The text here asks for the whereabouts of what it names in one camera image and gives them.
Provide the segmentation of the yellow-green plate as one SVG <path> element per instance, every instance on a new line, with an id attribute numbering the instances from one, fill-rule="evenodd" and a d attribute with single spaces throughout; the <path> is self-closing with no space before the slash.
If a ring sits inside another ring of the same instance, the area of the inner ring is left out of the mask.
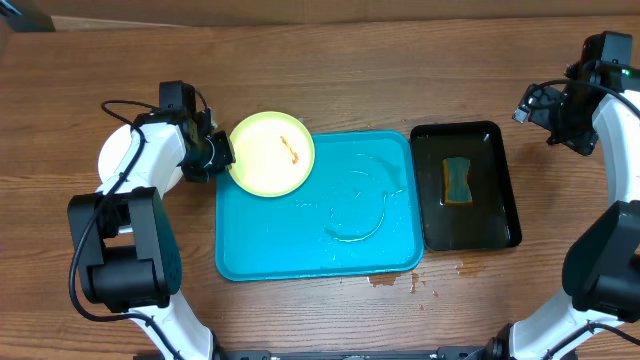
<path id="1" fill-rule="evenodd" d="M 315 161 L 309 130 L 295 117 L 265 111 L 242 120 L 230 135 L 235 162 L 230 175 L 246 192 L 279 197 L 300 187 Z"/>

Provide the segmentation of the white plate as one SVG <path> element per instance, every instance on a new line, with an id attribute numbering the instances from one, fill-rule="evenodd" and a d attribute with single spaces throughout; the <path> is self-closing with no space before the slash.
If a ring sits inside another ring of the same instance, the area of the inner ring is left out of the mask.
<path id="1" fill-rule="evenodd" d="M 145 138 L 142 154 L 116 193 L 155 187 L 163 197 L 182 176 L 178 165 L 186 155 L 185 142 L 176 125 L 146 124 L 141 126 L 141 131 Z M 129 125 L 123 125 L 109 136 L 98 158 L 102 184 L 96 189 L 97 193 L 106 194 L 113 187 L 133 159 L 139 143 L 139 134 Z"/>

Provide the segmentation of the yellow green sponge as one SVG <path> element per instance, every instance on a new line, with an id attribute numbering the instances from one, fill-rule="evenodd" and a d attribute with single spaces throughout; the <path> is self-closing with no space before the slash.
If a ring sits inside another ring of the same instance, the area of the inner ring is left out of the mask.
<path id="1" fill-rule="evenodd" d="M 473 203 L 468 183 L 471 162 L 464 157 L 442 161 L 443 203 L 447 206 L 467 206 Z"/>

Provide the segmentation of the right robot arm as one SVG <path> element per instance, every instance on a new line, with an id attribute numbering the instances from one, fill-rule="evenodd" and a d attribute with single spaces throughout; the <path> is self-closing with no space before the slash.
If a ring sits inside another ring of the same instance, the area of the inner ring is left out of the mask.
<path id="1" fill-rule="evenodd" d="M 639 342 L 619 329 L 639 319 L 639 72 L 618 59 L 581 60 L 561 83 L 530 85 L 514 118 L 549 130 L 551 143 L 575 139 L 578 127 L 597 136 L 609 207 L 569 249 L 561 290 L 470 359 L 569 359 L 602 331 Z"/>

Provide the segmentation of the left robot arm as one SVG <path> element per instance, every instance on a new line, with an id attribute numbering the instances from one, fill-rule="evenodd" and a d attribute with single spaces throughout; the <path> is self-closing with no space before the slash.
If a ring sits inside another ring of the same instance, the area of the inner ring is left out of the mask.
<path id="1" fill-rule="evenodd" d="M 180 251 L 163 197 L 180 178 L 207 183 L 232 161 L 210 109 L 154 109 L 116 130 L 99 155 L 101 185 L 67 208 L 75 310 L 94 322 L 134 322 L 164 359 L 225 358 L 181 292 Z"/>

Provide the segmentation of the black rectangular water tray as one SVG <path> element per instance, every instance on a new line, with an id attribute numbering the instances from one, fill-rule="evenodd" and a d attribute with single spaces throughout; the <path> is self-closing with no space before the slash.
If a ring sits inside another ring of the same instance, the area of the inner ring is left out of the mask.
<path id="1" fill-rule="evenodd" d="M 499 126 L 491 121 L 419 125 L 410 146 L 424 242 L 435 252 L 502 249 L 523 238 Z M 443 203 L 442 161 L 470 160 L 473 203 Z"/>

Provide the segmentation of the teal plastic tray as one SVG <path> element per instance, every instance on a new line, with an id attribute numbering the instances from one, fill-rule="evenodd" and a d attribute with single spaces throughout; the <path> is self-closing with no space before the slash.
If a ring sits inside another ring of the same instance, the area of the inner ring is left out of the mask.
<path id="1" fill-rule="evenodd" d="M 216 183 L 215 262 L 236 282 L 404 272 L 425 250 L 411 149 L 391 130 L 318 134 L 303 185 Z"/>

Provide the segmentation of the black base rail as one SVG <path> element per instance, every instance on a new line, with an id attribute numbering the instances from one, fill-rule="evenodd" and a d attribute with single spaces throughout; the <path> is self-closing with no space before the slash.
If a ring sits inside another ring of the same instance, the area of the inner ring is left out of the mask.
<path id="1" fill-rule="evenodd" d="M 445 346 L 437 350 L 382 352 L 296 352 L 229 351 L 218 349 L 214 360 L 485 360 L 494 359 L 486 347 Z"/>

